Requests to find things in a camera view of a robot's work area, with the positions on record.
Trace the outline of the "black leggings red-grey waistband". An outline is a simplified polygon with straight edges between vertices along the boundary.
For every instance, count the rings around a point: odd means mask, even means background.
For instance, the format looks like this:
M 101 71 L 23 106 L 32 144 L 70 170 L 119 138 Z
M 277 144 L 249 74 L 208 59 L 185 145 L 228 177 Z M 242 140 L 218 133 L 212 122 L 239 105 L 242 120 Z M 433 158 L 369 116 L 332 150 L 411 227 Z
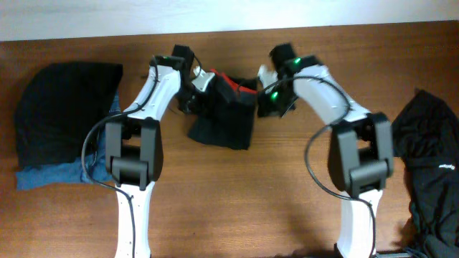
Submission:
M 247 150 L 252 139 L 257 79 L 231 77 L 211 69 L 214 77 L 204 93 L 204 107 L 187 136 L 205 145 Z

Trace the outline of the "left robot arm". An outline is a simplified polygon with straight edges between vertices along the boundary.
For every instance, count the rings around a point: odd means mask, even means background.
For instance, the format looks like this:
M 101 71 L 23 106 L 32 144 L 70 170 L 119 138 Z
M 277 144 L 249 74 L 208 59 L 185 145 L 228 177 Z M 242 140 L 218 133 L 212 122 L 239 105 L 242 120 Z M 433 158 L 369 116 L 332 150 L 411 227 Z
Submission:
M 191 48 L 180 44 L 169 56 L 152 57 L 136 99 L 105 124 L 106 168 L 118 200 L 116 257 L 151 256 L 150 203 L 164 164 L 160 122 L 172 100 L 185 114 L 202 111 L 204 89 L 191 81 L 203 73 L 192 67 L 196 61 Z

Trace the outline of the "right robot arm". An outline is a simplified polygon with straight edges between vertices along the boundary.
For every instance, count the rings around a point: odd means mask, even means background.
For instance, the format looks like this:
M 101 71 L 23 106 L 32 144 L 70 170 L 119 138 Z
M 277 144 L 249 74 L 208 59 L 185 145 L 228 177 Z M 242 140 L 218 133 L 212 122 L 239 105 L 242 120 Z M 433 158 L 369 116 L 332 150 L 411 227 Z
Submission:
M 299 57 L 292 44 L 275 46 L 269 53 L 274 69 L 261 66 L 258 78 L 258 117 L 279 116 L 305 101 L 322 120 L 311 141 L 331 133 L 328 173 L 334 190 L 317 178 L 304 151 L 306 169 L 327 194 L 341 201 L 341 229 L 334 251 L 337 257 L 375 257 L 376 215 L 387 179 L 394 171 L 391 123 L 384 113 L 372 113 L 352 99 L 314 55 Z

